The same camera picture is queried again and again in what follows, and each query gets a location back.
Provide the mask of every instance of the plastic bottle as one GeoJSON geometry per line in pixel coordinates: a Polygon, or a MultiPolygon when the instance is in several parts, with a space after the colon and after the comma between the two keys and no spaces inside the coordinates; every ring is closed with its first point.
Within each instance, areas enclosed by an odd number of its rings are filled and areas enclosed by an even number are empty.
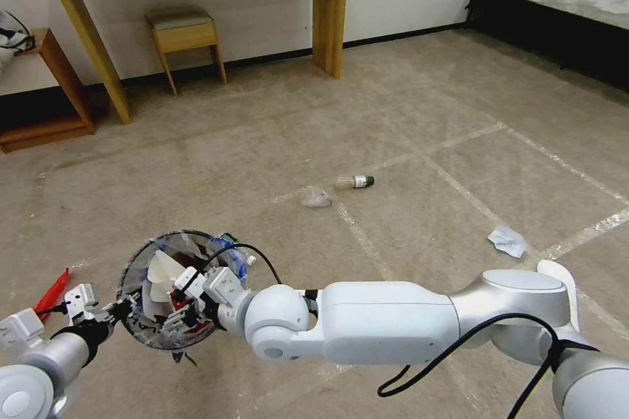
{"type": "Polygon", "coordinates": [[[352,177],[338,177],[334,186],[338,189],[365,188],[374,183],[375,179],[371,175],[354,175],[352,177]]]}

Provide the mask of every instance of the floor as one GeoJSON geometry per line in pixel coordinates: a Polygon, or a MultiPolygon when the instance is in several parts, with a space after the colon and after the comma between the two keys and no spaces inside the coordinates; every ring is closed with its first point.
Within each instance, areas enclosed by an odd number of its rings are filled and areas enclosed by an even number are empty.
{"type": "MultiPolygon", "coordinates": [[[[308,59],[228,76],[181,81],[177,98],[165,79],[129,88],[130,126],[111,113],[95,136],[1,157],[2,316],[66,266],[107,302],[148,238],[228,230],[298,288],[411,280],[450,293],[488,268],[557,259],[577,279],[585,335],[627,358],[628,94],[469,30],[346,50],[340,81],[308,59]],[[375,186],[334,190],[354,173],[375,186]],[[305,185],[332,207],[304,208],[305,185]],[[487,241],[497,223],[524,235],[522,259],[487,241]]],[[[249,280],[272,283],[262,264],[249,280]]],[[[379,399],[396,367],[268,365],[222,333],[190,355],[198,368],[119,328],[67,417],[497,418],[533,374],[485,345],[379,399]]],[[[520,414],[556,417],[549,378],[520,414]]]]}

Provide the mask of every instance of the black baseboard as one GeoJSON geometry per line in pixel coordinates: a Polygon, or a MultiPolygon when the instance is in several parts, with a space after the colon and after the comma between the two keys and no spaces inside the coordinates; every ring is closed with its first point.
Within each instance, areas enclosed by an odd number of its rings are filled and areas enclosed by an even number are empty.
{"type": "MultiPolygon", "coordinates": [[[[454,23],[450,25],[444,26],[436,26],[425,29],[416,29],[414,31],[405,31],[403,33],[395,33],[384,36],[377,36],[367,39],[358,39],[356,41],[345,41],[343,43],[343,49],[348,49],[357,46],[365,46],[374,43],[384,43],[386,41],[395,41],[397,39],[404,39],[413,36],[422,36],[431,33],[438,33],[439,31],[447,31],[449,29],[459,29],[465,27],[466,23],[454,23]]],[[[312,48],[306,49],[297,49],[286,52],[278,52],[276,54],[268,54],[266,56],[258,56],[247,59],[238,59],[233,61],[225,62],[225,68],[227,70],[236,69],[238,67],[249,67],[251,65],[259,65],[266,64],[267,62],[275,62],[279,60],[286,59],[296,59],[300,57],[310,56],[313,53],[312,48]]],[[[202,65],[199,67],[190,67],[187,69],[179,69],[176,71],[172,71],[172,75],[175,79],[196,79],[199,77],[203,77],[207,75],[208,65],[202,65]]],[[[156,82],[162,82],[164,80],[164,73],[154,73],[150,75],[141,75],[139,77],[131,77],[129,79],[121,80],[123,86],[137,86],[137,85],[146,85],[152,84],[156,82]]],[[[89,92],[103,92],[105,90],[105,86],[102,83],[87,85],[87,90],[89,92]]]]}

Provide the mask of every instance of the crumpled plastic bag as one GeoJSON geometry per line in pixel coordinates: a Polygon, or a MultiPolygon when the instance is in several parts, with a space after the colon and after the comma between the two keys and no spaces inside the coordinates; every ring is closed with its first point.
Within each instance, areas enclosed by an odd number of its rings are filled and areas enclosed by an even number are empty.
{"type": "Polygon", "coordinates": [[[306,187],[301,191],[301,204],[309,208],[325,208],[332,204],[332,197],[323,188],[306,187]]]}
{"type": "Polygon", "coordinates": [[[524,237],[507,226],[497,225],[496,229],[491,231],[487,239],[493,242],[493,245],[502,252],[507,252],[511,257],[519,259],[526,250],[526,241],[524,237]]]}

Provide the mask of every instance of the white wall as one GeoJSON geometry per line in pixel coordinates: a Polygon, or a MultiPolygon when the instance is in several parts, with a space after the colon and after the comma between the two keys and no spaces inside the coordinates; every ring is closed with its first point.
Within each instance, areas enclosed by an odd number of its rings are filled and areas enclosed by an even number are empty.
{"type": "MultiPolygon", "coordinates": [[[[468,0],[347,0],[345,40],[442,26],[465,19],[468,0]]],[[[145,12],[190,3],[216,20],[223,56],[235,60],[312,45],[312,0],[85,0],[122,78],[161,71],[145,12]]],[[[98,82],[59,0],[0,0],[28,26],[49,26],[84,83],[98,82]]],[[[209,62],[202,51],[178,54],[174,68],[209,62]]]]}

